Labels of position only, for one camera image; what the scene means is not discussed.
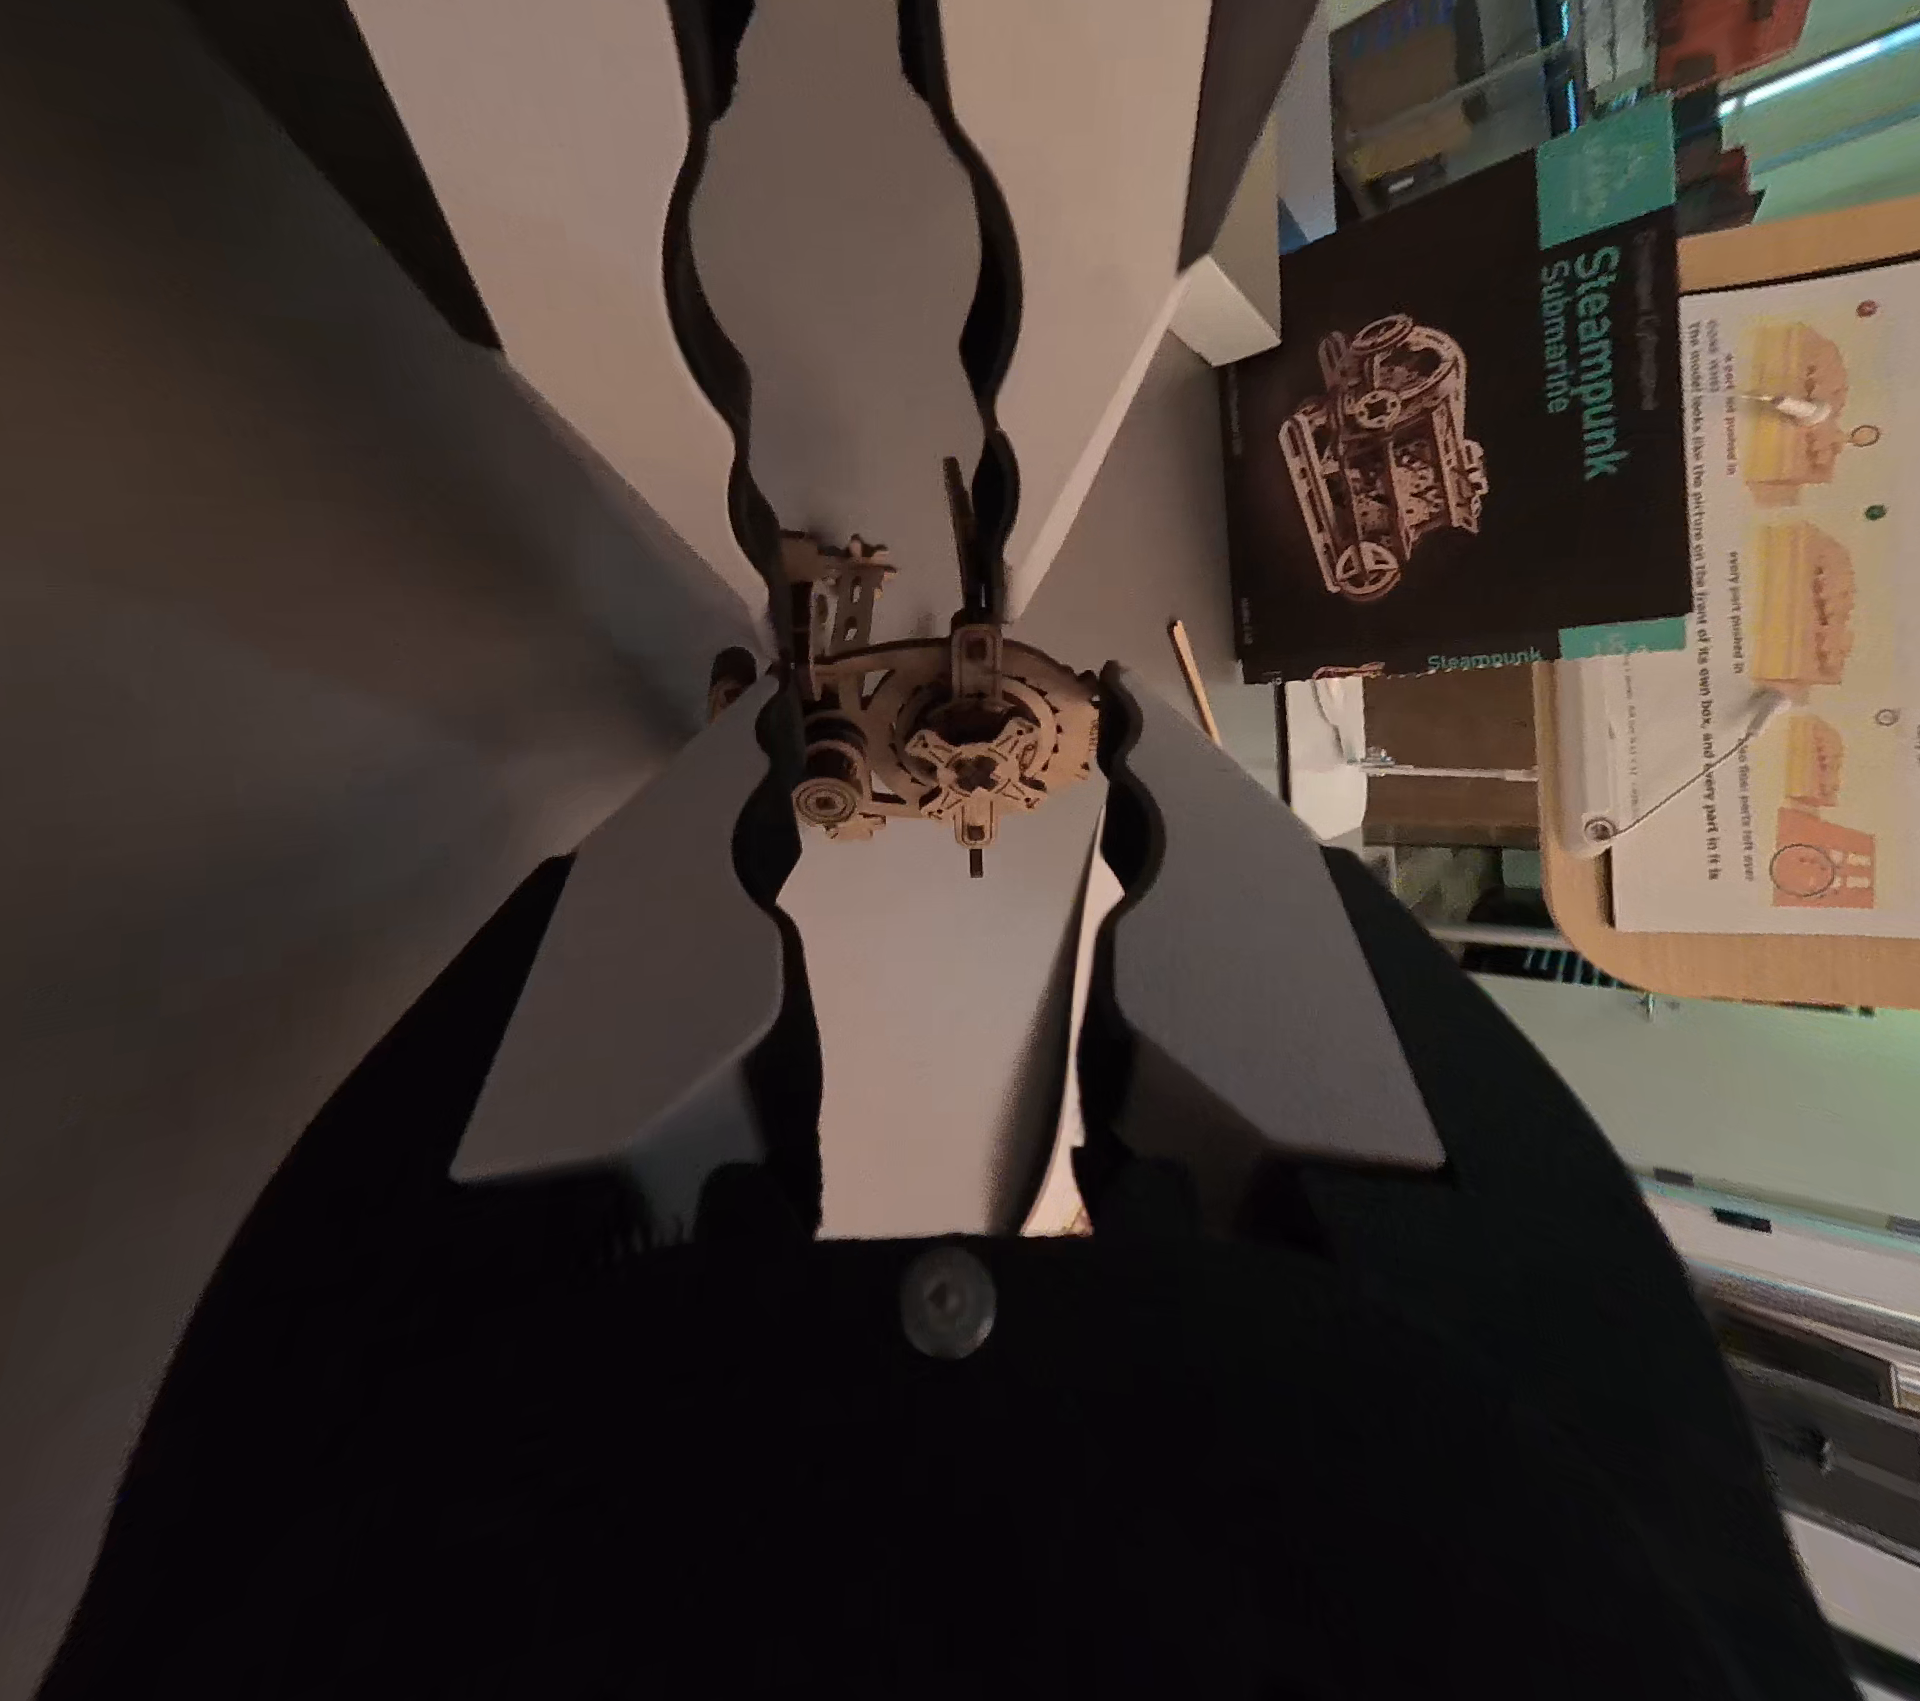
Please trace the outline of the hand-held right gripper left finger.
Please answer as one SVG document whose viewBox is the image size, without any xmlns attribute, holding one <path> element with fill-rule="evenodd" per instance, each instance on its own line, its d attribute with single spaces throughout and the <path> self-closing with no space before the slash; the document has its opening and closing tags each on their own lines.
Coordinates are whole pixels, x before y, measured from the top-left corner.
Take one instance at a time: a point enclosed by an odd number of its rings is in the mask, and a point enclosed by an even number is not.
<svg viewBox="0 0 1920 1701">
<path fill-rule="evenodd" d="M 756 1165 L 822 1190 L 824 1042 L 781 909 L 798 725 L 746 687 L 572 854 L 450 1162 L 469 1186 L 609 1170 L 704 1190 Z"/>
</svg>

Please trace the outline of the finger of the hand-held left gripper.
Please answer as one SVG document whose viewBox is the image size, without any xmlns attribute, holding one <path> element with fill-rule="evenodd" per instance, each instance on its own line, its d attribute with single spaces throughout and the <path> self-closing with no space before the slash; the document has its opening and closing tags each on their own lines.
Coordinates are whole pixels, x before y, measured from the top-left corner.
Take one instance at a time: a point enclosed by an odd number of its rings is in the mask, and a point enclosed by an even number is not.
<svg viewBox="0 0 1920 1701">
<path fill-rule="evenodd" d="M 1057 558 L 1320 0 L 899 0 L 904 73 L 972 191 L 959 356 L 980 414 L 965 603 Z"/>
<path fill-rule="evenodd" d="M 455 339 L 742 630 L 751 378 L 692 207 L 753 0 L 175 0 Z"/>
</svg>

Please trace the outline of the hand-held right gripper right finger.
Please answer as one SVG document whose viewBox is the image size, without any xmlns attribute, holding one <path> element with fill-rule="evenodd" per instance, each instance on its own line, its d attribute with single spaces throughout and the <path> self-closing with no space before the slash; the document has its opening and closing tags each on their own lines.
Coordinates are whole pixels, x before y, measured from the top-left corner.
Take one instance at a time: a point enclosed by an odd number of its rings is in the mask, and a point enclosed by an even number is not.
<svg viewBox="0 0 1920 1701">
<path fill-rule="evenodd" d="M 1292 808 L 1125 665 L 1098 691 L 1108 783 L 1078 1089 L 1089 1158 L 1446 1166 L 1376 973 Z"/>
</svg>

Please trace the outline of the brown wooden gear model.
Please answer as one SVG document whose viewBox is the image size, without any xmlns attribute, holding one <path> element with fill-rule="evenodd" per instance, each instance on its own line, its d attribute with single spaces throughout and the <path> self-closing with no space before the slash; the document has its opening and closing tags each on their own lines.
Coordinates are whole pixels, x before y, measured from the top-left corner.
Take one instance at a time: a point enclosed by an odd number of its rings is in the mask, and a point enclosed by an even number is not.
<svg viewBox="0 0 1920 1701">
<path fill-rule="evenodd" d="M 888 822 L 951 826 L 983 877 L 998 826 L 1085 782 L 1098 759 L 1092 672 L 1005 631 L 1005 537 L 1019 513 L 1013 448 L 991 434 L 970 475 L 942 461 L 960 609 L 945 634 L 874 637 L 888 548 L 781 532 L 753 480 L 732 478 L 732 522 L 771 585 L 777 676 L 801 721 L 798 823 L 868 841 Z"/>
</svg>

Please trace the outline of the dark model kit box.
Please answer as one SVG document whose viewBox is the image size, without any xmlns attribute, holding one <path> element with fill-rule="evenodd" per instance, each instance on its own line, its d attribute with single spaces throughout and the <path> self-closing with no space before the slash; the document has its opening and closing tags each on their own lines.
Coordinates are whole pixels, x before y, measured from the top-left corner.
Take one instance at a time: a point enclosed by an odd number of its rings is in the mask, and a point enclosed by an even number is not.
<svg viewBox="0 0 1920 1701">
<path fill-rule="evenodd" d="M 1243 684 L 1681 650 L 1681 315 L 1667 97 L 1287 256 L 1222 374 Z"/>
</svg>

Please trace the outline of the thin wooden stick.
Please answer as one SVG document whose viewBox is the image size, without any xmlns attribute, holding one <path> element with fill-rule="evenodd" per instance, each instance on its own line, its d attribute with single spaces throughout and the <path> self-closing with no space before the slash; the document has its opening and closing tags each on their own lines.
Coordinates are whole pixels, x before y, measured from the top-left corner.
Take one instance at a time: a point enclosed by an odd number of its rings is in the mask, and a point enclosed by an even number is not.
<svg viewBox="0 0 1920 1701">
<path fill-rule="evenodd" d="M 1179 675 L 1182 675 L 1182 681 L 1185 681 L 1185 688 L 1186 688 L 1186 697 L 1192 702 L 1192 710 L 1195 710 L 1195 716 L 1199 721 L 1201 734 L 1211 742 L 1211 746 L 1216 746 L 1216 748 L 1223 746 L 1222 730 L 1216 725 L 1216 713 L 1213 713 L 1213 706 L 1211 706 L 1211 697 L 1210 697 L 1210 688 L 1203 684 L 1196 655 L 1192 650 L 1189 630 L 1186 630 L 1186 625 L 1179 616 L 1169 620 L 1167 640 L 1169 640 L 1169 645 L 1174 650 L 1174 660 L 1176 660 L 1176 666 L 1179 666 Z"/>
</svg>

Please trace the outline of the instruction sheet on board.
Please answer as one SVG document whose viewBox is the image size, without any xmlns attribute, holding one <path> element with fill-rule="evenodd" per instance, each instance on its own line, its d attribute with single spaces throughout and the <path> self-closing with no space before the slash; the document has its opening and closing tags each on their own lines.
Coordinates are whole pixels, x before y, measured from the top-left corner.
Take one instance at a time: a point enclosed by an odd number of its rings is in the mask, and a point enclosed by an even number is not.
<svg viewBox="0 0 1920 1701">
<path fill-rule="evenodd" d="M 1679 241 L 1685 294 L 1836 274 L 1915 256 L 1919 197 L 1752 223 Z M 1598 969 L 1629 989 L 1774 1007 L 1915 1009 L 1915 940 L 1788 935 L 1651 935 L 1614 926 L 1608 868 L 1577 858 L 1563 836 L 1563 782 L 1572 742 L 1559 737 L 1563 693 L 1549 665 L 1532 670 L 1545 897 L 1555 928 Z"/>
</svg>

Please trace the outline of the printed instruction sheet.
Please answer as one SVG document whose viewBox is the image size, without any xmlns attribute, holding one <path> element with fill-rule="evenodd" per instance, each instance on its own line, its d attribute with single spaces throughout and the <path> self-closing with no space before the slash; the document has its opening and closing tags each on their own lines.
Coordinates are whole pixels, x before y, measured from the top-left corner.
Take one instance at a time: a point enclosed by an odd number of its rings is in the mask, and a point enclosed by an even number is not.
<svg viewBox="0 0 1920 1701">
<path fill-rule="evenodd" d="M 1919 261 L 1681 308 L 1695 609 L 1605 687 L 1614 926 L 1915 940 Z"/>
</svg>

